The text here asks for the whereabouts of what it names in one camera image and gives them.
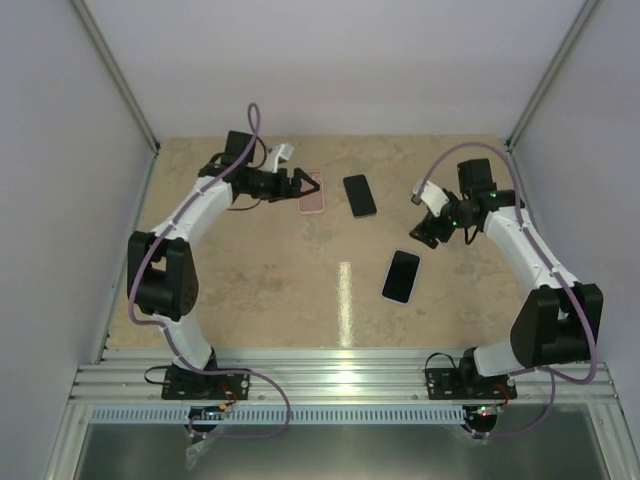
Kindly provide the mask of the pink phone case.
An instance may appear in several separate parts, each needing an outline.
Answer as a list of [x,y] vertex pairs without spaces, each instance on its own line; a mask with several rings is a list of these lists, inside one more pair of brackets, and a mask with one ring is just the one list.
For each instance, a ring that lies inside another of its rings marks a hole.
[[298,210],[303,215],[320,214],[325,209],[323,180],[320,172],[310,172],[309,176],[319,185],[319,189],[313,193],[298,199]]

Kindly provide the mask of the black smartphone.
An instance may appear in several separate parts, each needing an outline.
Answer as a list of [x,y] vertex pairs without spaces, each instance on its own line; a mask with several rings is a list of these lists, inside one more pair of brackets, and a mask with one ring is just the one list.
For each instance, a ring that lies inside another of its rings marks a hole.
[[373,216],[377,213],[377,207],[364,174],[344,177],[343,186],[355,218]]

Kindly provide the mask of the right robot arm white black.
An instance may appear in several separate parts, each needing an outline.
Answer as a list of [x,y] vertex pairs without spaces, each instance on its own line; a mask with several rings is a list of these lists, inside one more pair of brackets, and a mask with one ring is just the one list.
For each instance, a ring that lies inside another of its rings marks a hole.
[[587,361],[590,382],[597,369],[597,334],[603,293],[570,273],[545,244],[521,198],[520,189],[501,189],[486,159],[457,167],[459,190],[452,192],[429,179],[418,181],[412,201],[427,213],[411,231],[413,239],[436,248],[456,230],[471,244],[483,233],[502,252],[526,298],[507,339],[475,347],[465,354],[459,387],[481,399],[495,387],[495,377],[538,368]]

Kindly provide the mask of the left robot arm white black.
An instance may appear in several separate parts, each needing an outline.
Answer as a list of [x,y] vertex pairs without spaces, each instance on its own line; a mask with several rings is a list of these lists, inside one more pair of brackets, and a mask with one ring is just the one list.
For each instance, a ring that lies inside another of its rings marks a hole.
[[254,166],[255,149],[263,144],[257,134],[229,132],[224,150],[199,170],[176,210],[152,230],[135,231],[129,237],[129,316],[137,325],[157,327],[174,355],[160,383],[167,400],[212,398],[224,379],[195,315],[199,294],[195,246],[241,195],[274,203],[304,198],[320,189],[304,170],[285,168],[294,151],[288,143],[264,147],[262,161]]

